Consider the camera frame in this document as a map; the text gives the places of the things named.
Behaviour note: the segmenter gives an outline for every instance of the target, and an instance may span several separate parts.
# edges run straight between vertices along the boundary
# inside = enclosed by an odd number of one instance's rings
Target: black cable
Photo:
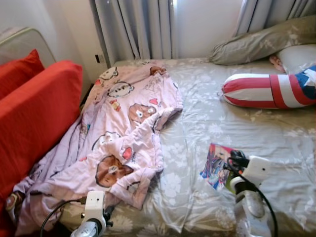
[[[242,178],[245,182],[249,183],[250,185],[253,186],[253,188],[259,193],[259,195],[263,198],[263,200],[265,201],[265,203],[267,204],[270,212],[271,212],[271,216],[272,216],[272,219],[273,219],[273,224],[274,224],[274,237],[277,237],[278,236],[278,226],[277,226],[277,218],[276,218],[276,215],[268,201],[268,199],[266,198],[266,196],[260,191],[260,189],[258,189],[252,182],[250,182],[248,179],[246,179],[245,177],[243,177],[241,174],[239,174],[239,172],[237,170],[235,170],[231,164],[229,163],[229,160],[233,160],[231,157],[229,157],[227,159],[227,165],[229,167],[229,169],[231,169],[232,172],[234,172],[235,175],[239,176],[240,178]]]
[[[49,220],[49,218],[50,218],[59,208],[61,208],[63,205],[65,205],[65,204],[67,204],[67,203],[69,203],[69,202],[72,202],[72,201],[80,202],[81,204],[85,204],[86,197],[82,197],[82,198],[74,199],[74,200],[64,201],[64,202],[62,202],[61,204],[59,204],[59,205],[46,217],[46,219],[44,220],[43,224],[41,225],[40,233],[39,233],[39,236],[40,236],[40,237],[43,236],[44,227],[45,227],[47,221]]]

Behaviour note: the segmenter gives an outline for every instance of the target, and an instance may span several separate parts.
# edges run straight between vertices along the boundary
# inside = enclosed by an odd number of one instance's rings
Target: pink blanket
[[[74,162],[50,171],[52,175],[28,177],[27,182],[35,180],[31,187],[23,181],[16,186],[16,191],[27,193],[17,235],[39,229],[60,200],[79,198],[91,190],[105,191],[106,205],[123,200],[141,209],[150,180],[163,170],[159,133],[168,118],[182,110],[180,92],[168,72],[152,63],[111,68],[97,84],[77,124],[58,145],[69,142],[60,155],[68,152],[72,155],[66,159],[76,157]],[[45,165],[62,162],[57,155],[58,151],[47,154]],[[47,224],[47,230],[58,217]]]

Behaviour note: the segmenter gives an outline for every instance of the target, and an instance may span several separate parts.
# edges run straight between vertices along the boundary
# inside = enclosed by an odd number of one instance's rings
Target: floral bedsheet
[[[145,61],[118,62],[140,66]],[[221,84],[236,73],[278,74],[268,61],[218,66],[206,59],[164,60],[182,93],[183,112],[164,128],[164,170],[150,185],[141,211],[119,204],[106,236],[235,236],[234,195],[216,191],[200,176],[211,142],[272,162],[261,190],[272,204],[279,236],[316,235],[315,127],[313,107],[260,110],[221,98]],[[76,228],[83,207],[65,207],[61,223]]]

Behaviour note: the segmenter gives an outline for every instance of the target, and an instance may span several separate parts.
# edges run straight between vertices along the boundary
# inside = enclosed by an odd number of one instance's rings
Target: curtain
[[[237,35],[316,13],[316,0],[245,0]]]
[[[110,65],[119,60],[171,59],[172,1],[95,0]]]

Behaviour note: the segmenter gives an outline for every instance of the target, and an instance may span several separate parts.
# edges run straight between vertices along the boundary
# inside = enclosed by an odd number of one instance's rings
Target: wall
[[[102,54],[89,1],[82,0],[2,0],[0,30],[9,26],[38,29],[57,61],[72,60],[83,66],[82,97],[92,81],[106,69],[94,55]]]
[[[205,57],[236,32],[242,0],[174,0],[180,58]]]

